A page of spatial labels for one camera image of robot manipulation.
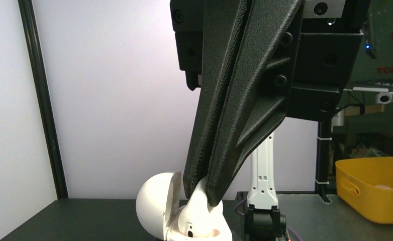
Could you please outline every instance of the zip tie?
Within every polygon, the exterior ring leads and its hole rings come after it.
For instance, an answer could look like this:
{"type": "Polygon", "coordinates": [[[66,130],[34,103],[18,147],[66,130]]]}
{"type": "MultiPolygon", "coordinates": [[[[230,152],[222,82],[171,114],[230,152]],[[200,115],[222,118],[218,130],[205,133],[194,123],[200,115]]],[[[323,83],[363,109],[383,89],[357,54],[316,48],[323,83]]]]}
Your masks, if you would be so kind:
{"type": "Polygon", "coordinates": [[[315,182],[316,182],[317,184],[320,184],[320,185],[330,185],[330,182],[329,182],[329,181],[326,181],[326,182],[318,182],[318,181],[315,179],[315,182]]]}
{"type": "Polygon", "coordinates": [[[332,141],[333,140],[332,137],[328,137],[328,138],[317,137],[317,139],[320,140],[320,141],[332,141]]]}

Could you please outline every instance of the yellow plastic bin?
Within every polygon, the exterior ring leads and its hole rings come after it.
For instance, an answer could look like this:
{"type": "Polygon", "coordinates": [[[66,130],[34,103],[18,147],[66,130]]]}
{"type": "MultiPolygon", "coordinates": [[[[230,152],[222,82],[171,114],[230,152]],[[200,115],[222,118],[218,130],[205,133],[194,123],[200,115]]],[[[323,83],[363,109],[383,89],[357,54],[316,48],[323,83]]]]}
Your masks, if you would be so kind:
{"type": "Polygon", "coordinates": [[[362,216],[393,224],[393,157],[336,162],[337,194],[362,216]]]}

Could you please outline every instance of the basket handle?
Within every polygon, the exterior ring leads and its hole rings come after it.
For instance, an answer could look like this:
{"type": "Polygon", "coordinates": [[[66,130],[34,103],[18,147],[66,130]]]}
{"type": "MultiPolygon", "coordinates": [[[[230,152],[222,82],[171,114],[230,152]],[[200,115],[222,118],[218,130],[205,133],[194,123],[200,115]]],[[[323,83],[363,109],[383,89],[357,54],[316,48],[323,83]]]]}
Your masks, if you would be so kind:
{"type": "Polygon", "coordinates": [[[354,195],[355,197],[361,195],[361,191],[359,191],[359,188],[355,184],[350,182],[347,178],[342,177],[341,183],[342,187],[352,193],[352,195],[354,195]]]}

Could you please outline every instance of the tcl logo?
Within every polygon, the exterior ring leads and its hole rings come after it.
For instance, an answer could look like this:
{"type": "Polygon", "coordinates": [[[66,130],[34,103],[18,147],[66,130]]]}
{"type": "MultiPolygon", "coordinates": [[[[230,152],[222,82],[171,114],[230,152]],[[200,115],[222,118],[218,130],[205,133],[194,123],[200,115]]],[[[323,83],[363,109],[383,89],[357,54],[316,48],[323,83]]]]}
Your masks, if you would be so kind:
{"type": "Polygon", "coordinates": [[[393,73],[393,67],[377,68],[379,74],[393,73]]]}

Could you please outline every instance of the gray tabletop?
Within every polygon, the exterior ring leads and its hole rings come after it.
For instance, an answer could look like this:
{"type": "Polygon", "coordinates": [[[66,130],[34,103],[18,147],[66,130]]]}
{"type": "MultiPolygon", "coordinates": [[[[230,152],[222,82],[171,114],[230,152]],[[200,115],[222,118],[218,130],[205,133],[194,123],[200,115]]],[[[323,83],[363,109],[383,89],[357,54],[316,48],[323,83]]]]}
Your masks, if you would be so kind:
{"type": "MultiPolygon", "coordinates": [[[[281,212],[305,241],[393,240],[393,225],[372,223],[337,196],[279,195],[281,212]]],[[[224,202],[230,228],[241,235],[236,201],[224,202]]],[[[37,213],[2,240],[150,240],[139,224],[135,200],[62,199],[37,213]]]]}

